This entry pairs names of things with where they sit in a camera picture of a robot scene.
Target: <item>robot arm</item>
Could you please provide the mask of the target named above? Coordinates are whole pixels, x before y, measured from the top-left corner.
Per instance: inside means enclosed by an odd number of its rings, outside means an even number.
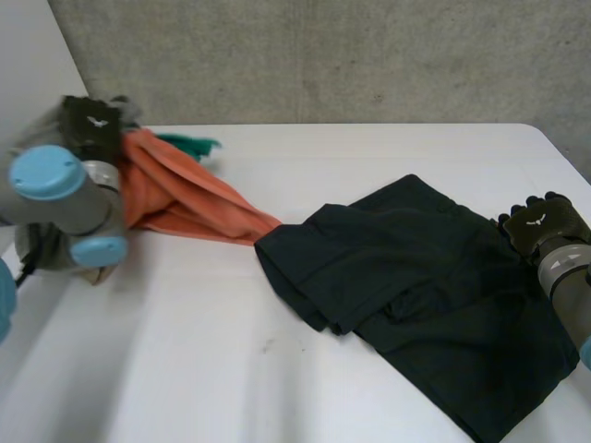
[[[0,224],[17,227],[24,269],[81,270],[127,255],[116,163],[119,111],[65,97],[10,146],[0,166]],[[16,284],[0,260],[0,341],[16,305]]]
[[[501,232],[537,267],[544,293],[591,369],[591,230],[565,196],[548,192],[526,204],[499,217]]]

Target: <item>orange towel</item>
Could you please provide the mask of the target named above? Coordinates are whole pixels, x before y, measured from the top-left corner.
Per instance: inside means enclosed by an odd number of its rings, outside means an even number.
[[[129,228],[252,245],[280,224],[149,129],[124,136],[120,173]]]

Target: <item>cloth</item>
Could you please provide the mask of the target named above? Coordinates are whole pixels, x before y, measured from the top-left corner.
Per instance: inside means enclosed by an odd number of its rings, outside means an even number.
[[[149,129],[124,135],[119,172],[130,228],[252,245],[280,224]]]
[[[156,137],[182,150],[198,162],[201,158],[209,156],[213,148],[222,146],[219,141],[211,138],[193,138],[180,134],[158,134]]]
[[[255,248],[309,326],[356,333],[476,442],[499,442],[578,362],[536,270],[416,176]]]

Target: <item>white table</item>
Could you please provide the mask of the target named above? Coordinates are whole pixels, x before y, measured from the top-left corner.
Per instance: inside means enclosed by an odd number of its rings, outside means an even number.
[[[591,187],[530,126],[155,129],[219,139],[216,173],[284,222],[409,173],[487,217],[554,190],[591,222]],[[249,247],[138,233],[103,286],[37,278],[20,297],[3,442],[471,441],[356,336],[296,318]],[[588,442],[590,414],[579,365],[504,441]]]

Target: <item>white wall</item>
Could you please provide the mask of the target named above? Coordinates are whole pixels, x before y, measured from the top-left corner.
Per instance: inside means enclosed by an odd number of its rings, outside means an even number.
[[[86,88],[47,2],[0,1],[0,139],[63,94],[85,95]]]

